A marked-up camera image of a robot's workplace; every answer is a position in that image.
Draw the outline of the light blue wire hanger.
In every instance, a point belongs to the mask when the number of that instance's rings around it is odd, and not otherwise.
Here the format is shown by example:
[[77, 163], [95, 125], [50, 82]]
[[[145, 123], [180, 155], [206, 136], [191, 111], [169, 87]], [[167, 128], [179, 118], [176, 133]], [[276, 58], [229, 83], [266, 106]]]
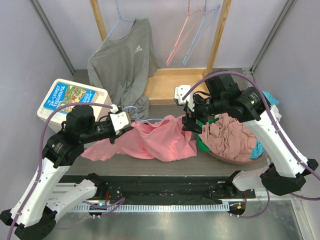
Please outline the light blue wire hanger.
[[138, 108], [135, 106], [126, 106], [124, 109], [119, 109], [121, 112], [128, 113], [128, 110], [133, 109], [133, 120], [134, 122], [130, 127], [125, 130], [131, 135], [133, 134], [145, 134], [149, 135], [153, 132], [159, 132], [161, 130], [168, 130], [173, 127], [175, 122], [172, 115], [167, 115], [165, 118], [149, 118], [140, 119], [138, 117]]

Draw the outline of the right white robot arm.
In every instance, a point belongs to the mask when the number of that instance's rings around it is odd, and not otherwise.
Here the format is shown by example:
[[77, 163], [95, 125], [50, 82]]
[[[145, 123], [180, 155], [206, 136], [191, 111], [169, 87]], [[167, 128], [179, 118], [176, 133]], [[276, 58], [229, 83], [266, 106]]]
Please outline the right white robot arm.
[[237, 71], [215, 71], [193, 86], [177, 86], [173, 97], [177, 105], [184, 106], [184, 131], [201, 134], [197, 122], [205, 124], [210, 116], [227, 113], [243, 123], [268, 153], [268, 166], [236, 171], [230, 176], [225, 186], [230, 197], [257, 188], [277, 196], [294, 195], [306, 183], [307, 175], [320, 177], [315, 172], [318, 162], [306, 158], [295, 147], [277, 121], [270, 102], [249, 76]]

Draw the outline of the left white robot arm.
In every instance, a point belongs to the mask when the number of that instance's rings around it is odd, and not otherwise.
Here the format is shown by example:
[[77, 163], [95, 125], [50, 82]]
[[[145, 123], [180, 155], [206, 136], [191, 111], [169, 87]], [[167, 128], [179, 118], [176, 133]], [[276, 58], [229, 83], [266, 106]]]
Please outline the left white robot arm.
[[111, 144], [132, 130], [130, 116], [116, 105], [108, 105], [110, 112], [104, 121], [96, 121], [94, 103], [71, 103], [61, 130], [47, 143], [39, 143], [39, 164], [19, 202], [1, 212], [1, 221], [9, 226], [7, 238], [15, 234], [21, 240], [42, 240], [56, 223], [79, 203], [102, 199], [108, 190], [107, 182], [95, 173], [88, 174], [77, 186], [62, 196], [50, 200], [57, 183], [76, 158], [84, 152], [84, 145], [109, 139]]

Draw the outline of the pink t shirt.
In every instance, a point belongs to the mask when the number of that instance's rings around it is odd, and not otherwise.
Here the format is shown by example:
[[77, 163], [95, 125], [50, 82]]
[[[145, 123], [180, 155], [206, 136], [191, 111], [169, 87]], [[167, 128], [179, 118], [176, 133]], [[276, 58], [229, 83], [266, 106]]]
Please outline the pink t shirt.
[[190, 131], [183, 131], [182, 117], [167, 115], [155, 123], [135, 122], [133, 129], [117, 138], [97, 141], [81, 156], [91, 161], [106, 161], [116, 154], [137, 159], [173, 162], [197, 156], [196, 141]]

